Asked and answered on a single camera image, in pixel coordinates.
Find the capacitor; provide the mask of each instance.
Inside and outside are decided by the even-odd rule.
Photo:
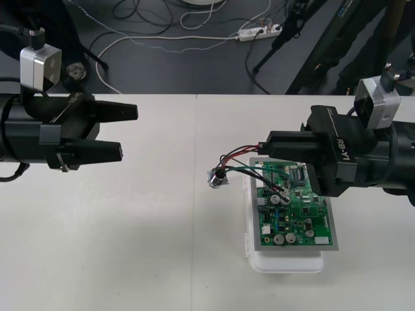
[[[304,220],[305,222],[305,230],[311,230],[313,228],[313,221],[311,220],[311,218],[307,218],[306,220]]]
[[[289,203],[291,203],[290,198],[284,198],[284,199],[281,200],[282,205],[288,205]]]
[[[276,235],[273,239],[275,245],[282,245],[284,244],[284,236],[283,235]]]
[[[305,236],[307,238],[312,238],[314,236],[314,231],[313,230],[308,230],[305,232]]]
[[[285,240],[287,243],[292,244],[296,241],[296,235],[294,233],[287,233],[285,235]]]
[[[280,203],[281,199],[279,198],[279,196],[273,195],[271,196],[270,201],[272,204],[277,205]]]

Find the circuit board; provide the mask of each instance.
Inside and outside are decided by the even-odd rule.
[[[318,196],[311,188],[307,167],[303,163],[264,158],[251,165],[263,170],[261,175],[283,188],[283,196],[255,179],[261,246],[312,246],[316,249],[337,247],[333,215],[327,208],[329,199]]]

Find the red wire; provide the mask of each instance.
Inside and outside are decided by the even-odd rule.
[[[243,154],[247,154],[249,152],[255,152],[257,149],[259,148],[259,146],[255,146],[255,147],[246,147],[243,148],[241,151],[238,151],[235,154],[230,155],[229,157],[227,157],[224,161],[223,161],[223,166],[226,165],[226,163],[228,163],[231,159],[233,159],[234,157],[239,157]]]

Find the power strip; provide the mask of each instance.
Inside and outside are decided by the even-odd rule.
[[[268,27],[242,29],[238,32],[239,40],[242,42],[252,41],[261,29],[263,30],[263,32],[261,34],[258,34],[256,40],[276,37],[279,36],[279,34],[281,34],[281,31],[283,31],[283,27],[278,24],[272,26],[271,29]]]

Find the floor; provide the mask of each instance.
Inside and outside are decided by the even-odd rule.
[[[136,23],[137,16],[128,21],[118,21],[112,16],[112,6],[118,0],[77,0],[85,10],[94,18],[108,27],[117,30],[129,30],[138,32],[154,32],[159,27],[148,23]],[[277,7],[283,0],[272,0],[272,6]],[[308,57],[321,33],[327,27],[336,9],[342,0],[330,0],[310,20],[304,28],[302,35],[297,40],[288,42],[261,70],[257,79],[272,94],[284,94],[292,80]],[[120,14],[127,12],[132,4],[126,2],[119,8]],[[267,7],[267,0],[233,0],[215,12],[211,21],[225,21],[235,17],[252,18]],[[153,10],[165,18],[167,11],[162,1],[142,0],[140,8]],[[89,47],[90,43],[103,32],[107,32],[77,6],[68,4],[70,14],[78,27],[82,43]],[[183,8],[171,6],[175,20],[186,12]],[[148,18],[154,20],[154,16],[144,12]],[[349,63],[358,53],[361,46],[370,37],[374,27],[379,21],[378,16],[357,38],[348,55],[340,65],[330,70],[324,85],[317,94],[328,94],[335,87],[340,70]],[[192,17],[189,22],[197,25],[203,18]],[[273,20],[275,23],[283,22],[283,12],[277,14]],[[232,21],[220,24],[208,24],[200,30],[188,31],[180,26],[172,27],[163,35],[165,36],[221,36],[228,37],[233,34],[244,21]],[[101,38],[94,46],[93,52],[100,53],[103,48],[114,40],[120,38],[119,34],[110,34]],[[206,48],[220,41],[208,40],[140,40],[153,46],[165,47],[169,50],[180,51],[188,47]],[[250,58],[250,66],[255,65],[265,55],[272,43],[272,39],[260,40],[255,43]],[[167,53],[161,49],[150,49],[146,46],[135,45],[129,40],[118,43],[110,49],[102,58],[110,65],[110,70],[104,76],[105,80],[122,93],[147,93],[147,94],[262,94],[262,91],[254,87],[246,75],[244,59],[250,48],[250,43],[227,41],[208,51],[185,51],[181,54]],[[396,49],[390,57],[394,65],[403,65],[411,53],[410,41],[406,40]],[[19,64],[0,53],[2,75],[18,76]],[[95,63],[91,64],[91,74],[88,84],[85,86],[90,93],[113,93],[99,81],[95,71]],[[18,86],[1,84],[0,92],[18,92]],[[53,93],[67,93],[57,85],[51,89]]]

